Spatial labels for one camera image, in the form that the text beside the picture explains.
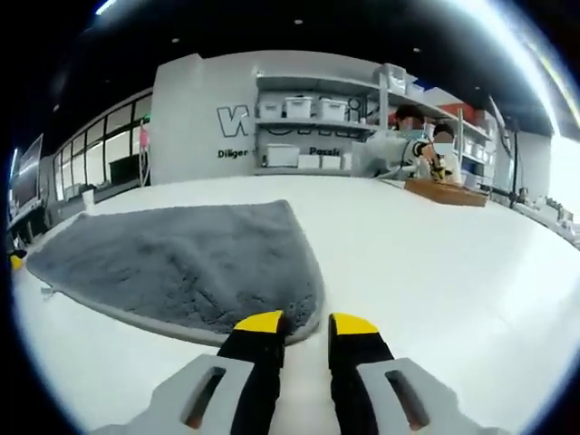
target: yellow object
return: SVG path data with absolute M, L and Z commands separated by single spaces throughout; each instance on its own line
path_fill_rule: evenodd
M 278 330 L 278 322 L 282 317 L 282 310 L 269 313 L 250 315 L 247 319 L 239 322 L 235 330 L 251 331 L 254 333 L 273 333 Z
M 336 323 L 336 333 L 338 335 L 377 334 L 379 332 L 374 324 L 361 317 L 343 313 L 333 313 L 332 316 Z
M 18 256 L 10 256 L 10 264 L 12 265 L 12 270 L 18 270 L 22 267 L 23 261 Z

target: face mask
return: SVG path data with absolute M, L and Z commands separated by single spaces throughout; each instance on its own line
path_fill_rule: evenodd
M 405 139 L 409 140 L 418 140 L 424 137 L 423 130 L 408 130 L 408 131 L 401 131 L 401 136 Z
M 453 142 L 435 142 L 433 148 L 440 156 L 448 156 L 453 153 Z

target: wooden tray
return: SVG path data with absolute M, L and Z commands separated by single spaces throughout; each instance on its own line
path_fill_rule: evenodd
M 462 186 L 436 183 L 429 179 L 408 179 L 405 181 L 405 190 L 431 201 L 453 206 L 485 207 L 488 202 L 487 195 L 473 192 Z

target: gray microfiber towel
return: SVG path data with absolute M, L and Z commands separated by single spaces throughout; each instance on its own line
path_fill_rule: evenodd
M 27 268 L 75 301 L 158 334 L 220 345 L 237 322 L 281 309 L 289 343 L 318 325 L 323 280 L 283 200 L 88 216 Z

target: hand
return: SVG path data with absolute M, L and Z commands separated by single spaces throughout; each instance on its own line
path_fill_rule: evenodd
M 420 154 L 421 154 L 421 156 L 423 156 L 428 161 L 437 162 L 436 160 L 439 160 L 437 158 L 437 153 L 435 152 L 435 147 L 433 147 L 433 144 L 432 143 L 429 143 L 428 145 L 425 145 L 420 150 Z

